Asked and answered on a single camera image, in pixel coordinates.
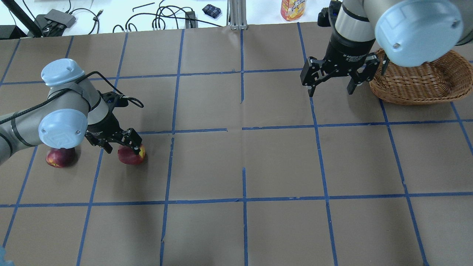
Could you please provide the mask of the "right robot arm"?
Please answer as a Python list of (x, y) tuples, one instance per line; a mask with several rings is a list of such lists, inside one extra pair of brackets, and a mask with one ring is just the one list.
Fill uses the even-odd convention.
[(323, 59), (309, 56), (301, 71), (309, 97), (335, 77), (347, 91), (371, 81), (382, 62), (417, 67), (472, 41), (471, 0), (332, 0), (317, 24), (331, 28)]

